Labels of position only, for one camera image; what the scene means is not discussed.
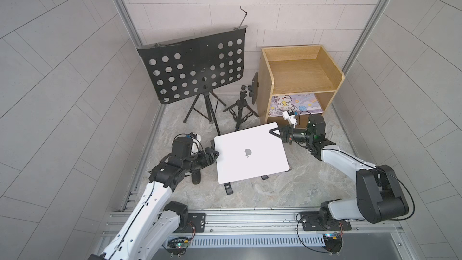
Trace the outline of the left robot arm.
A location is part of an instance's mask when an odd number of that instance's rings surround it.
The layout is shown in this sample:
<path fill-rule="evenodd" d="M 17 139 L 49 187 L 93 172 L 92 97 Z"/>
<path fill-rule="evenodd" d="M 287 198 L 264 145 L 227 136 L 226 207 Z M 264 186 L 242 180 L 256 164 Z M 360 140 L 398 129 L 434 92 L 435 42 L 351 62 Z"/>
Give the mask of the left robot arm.
<path fill-rule="evenodd" d="M 204 148 L 197 134 L 179 134 L 172 151 L 150 171 L 140 201 L 114 239 L 91 260 L 151 260 L 172 233 L 190 226 L 188 206 L 171 201 L 177 186 L 217 162 L 213 146 Z"/>

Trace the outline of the silver laptop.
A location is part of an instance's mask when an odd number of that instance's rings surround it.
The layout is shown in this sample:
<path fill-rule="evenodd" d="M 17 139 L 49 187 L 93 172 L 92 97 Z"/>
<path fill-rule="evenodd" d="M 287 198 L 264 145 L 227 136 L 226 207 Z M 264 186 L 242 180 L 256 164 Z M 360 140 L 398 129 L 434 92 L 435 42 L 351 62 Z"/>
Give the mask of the silver laptop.
<path fill-rule="evenodd" d="M 231 132 L 214 138 L 219 184 L 286 172 L 288 160 L 281 139 L 269 130 L 276 123 Z"/>

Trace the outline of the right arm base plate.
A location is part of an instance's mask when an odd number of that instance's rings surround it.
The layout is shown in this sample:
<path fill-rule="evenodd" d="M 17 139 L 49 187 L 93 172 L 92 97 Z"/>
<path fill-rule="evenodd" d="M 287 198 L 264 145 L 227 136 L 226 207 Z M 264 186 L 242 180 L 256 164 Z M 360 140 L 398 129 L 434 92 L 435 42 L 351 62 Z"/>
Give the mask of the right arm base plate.
<path fill-rule="evenodd" d="M 330 219 L 321 215 L 319 212 L 301 212 L 299 221 L 303 231 L 351 231 L 351 223 L 346 220 Z"/>

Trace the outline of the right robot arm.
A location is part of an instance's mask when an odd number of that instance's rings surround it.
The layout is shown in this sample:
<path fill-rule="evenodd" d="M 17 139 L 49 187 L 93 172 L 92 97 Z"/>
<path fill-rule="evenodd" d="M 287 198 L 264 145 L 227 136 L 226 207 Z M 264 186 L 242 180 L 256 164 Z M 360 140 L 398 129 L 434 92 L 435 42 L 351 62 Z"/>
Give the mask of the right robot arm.
<path fill-rule="evenodd" d="M 356 184 L 356 197 L 322 203 L 320 222 L 361 220 L 380 223 L 403 221 L 415 213 L 414 201 L 408 202 L 410 194 L 397 178 L 392 167 L 377 166 L 363 161 L 342 150 L 326 137 L 326 123 L 320 114 L 311 114 L 305 128 L 297 128 L 295 116 L 284 117 L 289 125 L 276 127 L 269 132 L 284 143 L 297 143 L 307 149 L 317 160 L 337 168 Z"/>

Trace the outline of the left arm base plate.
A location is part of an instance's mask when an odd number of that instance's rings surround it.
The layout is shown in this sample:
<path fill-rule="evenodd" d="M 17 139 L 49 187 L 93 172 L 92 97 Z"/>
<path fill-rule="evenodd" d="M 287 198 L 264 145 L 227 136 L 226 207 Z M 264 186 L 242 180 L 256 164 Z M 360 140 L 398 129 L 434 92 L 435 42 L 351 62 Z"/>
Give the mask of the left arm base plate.
<path fill-rule="evenodd" d="M 189 213 L 186 220 L 181 220 L 180 225 L 174 234 L 178 233 L 193 233 L 195 229 L 196 233 L 203 233 L 205 230 L 206 213 Z"/>

